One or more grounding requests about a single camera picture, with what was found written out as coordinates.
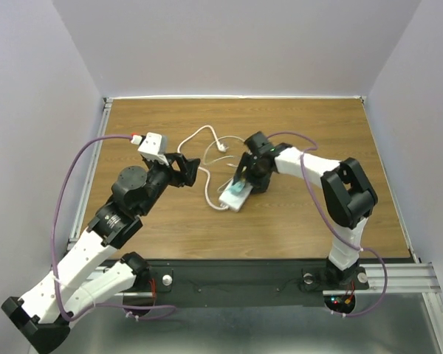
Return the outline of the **white power strip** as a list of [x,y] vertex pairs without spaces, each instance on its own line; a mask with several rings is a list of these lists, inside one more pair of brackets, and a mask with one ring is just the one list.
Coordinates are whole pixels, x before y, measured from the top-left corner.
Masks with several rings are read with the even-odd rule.
[[223,189],[221,195],[219,196],[219,202],[223,207],[227,207],[229,210],[233,212],[239,212],[245,201],[250,196],[251,185],[250,183],[246,183],[246,187],[242,194],[233,195],[229,192],[228,188],[233,183],[233,180],[230,179],[227,186]]

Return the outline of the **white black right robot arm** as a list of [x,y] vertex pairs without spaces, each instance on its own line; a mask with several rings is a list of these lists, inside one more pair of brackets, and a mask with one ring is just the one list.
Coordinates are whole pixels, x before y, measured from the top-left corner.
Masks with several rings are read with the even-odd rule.
[[321,188],[325,204],[317,210],[333,234],[325,279],[334,288],[343,287],[357,270],[363,231],[378,202],[360,163],[353,158],[320,158],[312,153],[315,146],[299,150],[285,142],[274,145],[260,131],[244,143],[248,150],[221,193],[220,203],[239,211],[250,195],[267,191],[273,173],[301,178],[308,190]]

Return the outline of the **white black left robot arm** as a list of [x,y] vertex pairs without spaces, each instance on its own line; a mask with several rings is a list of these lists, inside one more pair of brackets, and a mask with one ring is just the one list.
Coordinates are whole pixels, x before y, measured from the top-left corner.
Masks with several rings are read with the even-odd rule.
[[124,254],[108,271],[88,276],[121,249],[141,228],[146,216],[169,186],[191,187],[199,159],[167,153],[145,166],[123,169],[108,201],[95,213],[77,243],[35,287],[11,296],[1,309],[37,353],[51,353],[67,338],[71,323],[115,294],[153,285],[148,262],[136,252]]

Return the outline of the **teal charger plug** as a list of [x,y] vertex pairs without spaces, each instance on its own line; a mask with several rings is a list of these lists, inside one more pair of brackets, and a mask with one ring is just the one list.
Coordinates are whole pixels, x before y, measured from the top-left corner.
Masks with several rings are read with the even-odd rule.
[[246,182],[245,181],[237,181],[237,182],[233,182],[230,187],[228,188],[229,192],[233,195],[240,195],[243,193],[244,189],[246,187]]

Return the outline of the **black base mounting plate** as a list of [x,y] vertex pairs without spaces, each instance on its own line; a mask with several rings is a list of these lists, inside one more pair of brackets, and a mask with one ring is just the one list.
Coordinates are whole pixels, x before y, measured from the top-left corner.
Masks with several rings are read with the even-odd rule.
[[365,269],[340,274],[325,259],[149,260],[154,288],[139,280],[123,304],[182,308],[322,307],[326,295],[369,288]]

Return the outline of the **aluminium frame rail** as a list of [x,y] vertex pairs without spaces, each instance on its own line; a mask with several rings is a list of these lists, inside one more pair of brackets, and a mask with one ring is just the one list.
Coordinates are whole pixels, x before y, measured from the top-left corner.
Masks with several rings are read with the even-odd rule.
[[[394,337],[404,335],[411,336],[405,344],[408,349],[425,353],[424,337],[416,331],[421,308],[412,303],[411,296],[437,294],[438,280],[433,267],[415,262],[406,245],[359,99],[114,100],[104,114],[103,134],[97,138],[100,152],[83,201],[81,221],[72,230],[72,247],[110,198],[119,173],[126,167],[145,166],[146,159],[137,149],[148,132],[167,136],[165,154],[181,153],[201,161],[195,184],[167,187],[141,218],[142,228],[87,280],[98,278],[130,252],[147,262],[327,260],[333,234],[317,210],[325,204],[321,188],[308,190],[301,178],[273,173],[267,191],[250,195],[239,212],[220,204],[219,196],[248,150],[245,140],[259,131],[274,145],[285,142],[299,150],[315,146],[312,153],[320,158],[353,158],[360,163],[378,197],[363,231],[358,265],[365,269],[369,288],[343,296],[326,295],[322,307],[182,309],[173,305],[125,305],[121,291],[73,321],[70,332],[80,330],[88,316],[99,313],[107,313],[106,324],[117,325],[129,339],[132,333],[127,326],[138,321],[168,329],[201,322],[207,315],[227,310],[237,319],[251,318],[261,311],[263,325],[317,339],[328,344],[331,353],[336,352],[339,340],[344,340],[350,351],[395,353],[399,345]],[[52,267],[67,253],[53,252]],[[71,341],[70,332],[57,349]]]

